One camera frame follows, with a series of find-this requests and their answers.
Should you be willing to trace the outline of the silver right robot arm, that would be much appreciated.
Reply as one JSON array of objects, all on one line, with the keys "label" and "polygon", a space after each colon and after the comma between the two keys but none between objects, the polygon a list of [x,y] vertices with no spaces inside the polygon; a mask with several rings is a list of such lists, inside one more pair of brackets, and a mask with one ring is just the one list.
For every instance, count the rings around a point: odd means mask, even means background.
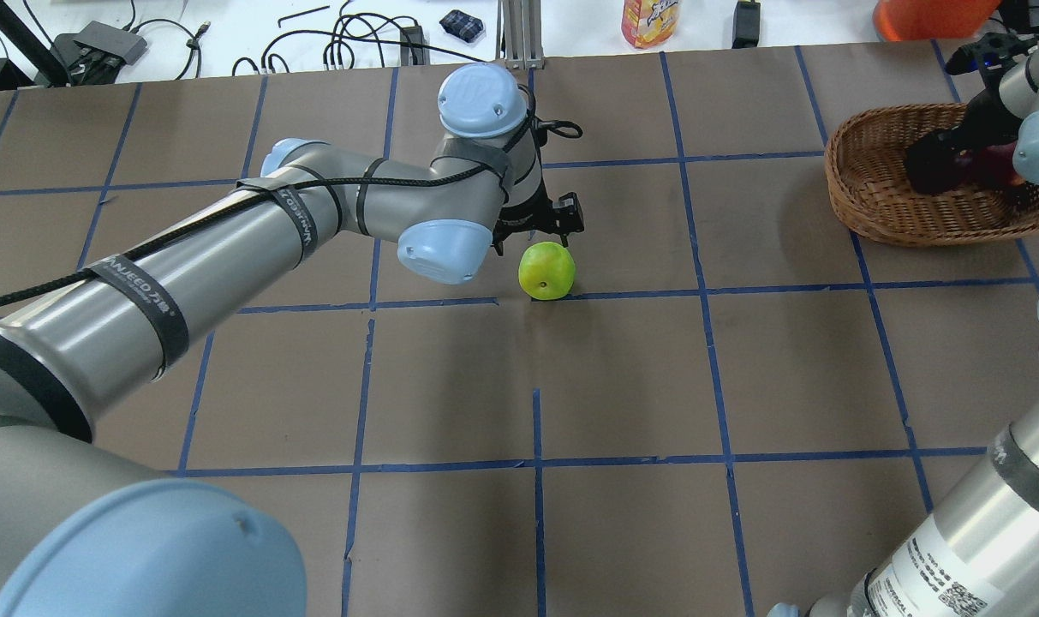
[{"label": "silver right robot arm", "polygon": [[[945,70],[976,71],[982,91],[868,110],[833,134],[826,179],[849,230],[913,247],[1039,230],[1039,35],[986,33]],[[806,614],[1039,616],[1039,398],[890,557]]]}]

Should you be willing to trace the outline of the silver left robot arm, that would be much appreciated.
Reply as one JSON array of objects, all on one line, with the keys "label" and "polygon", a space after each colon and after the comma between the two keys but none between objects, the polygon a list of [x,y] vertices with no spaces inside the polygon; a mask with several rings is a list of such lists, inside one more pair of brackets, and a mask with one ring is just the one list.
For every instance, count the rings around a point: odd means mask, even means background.
[{"label": "silver left robot arm", "polygon": [[426,279],[464,285],[514,234],[584,231],[551,199],[555,124],[506,68],[442,82],[426,167],[284,138],[257,178],[122,254],[0,297],[0,616],[304,616],[296,540],[224,488],[95,446],[113,406],[339,233],[394,243]]}]

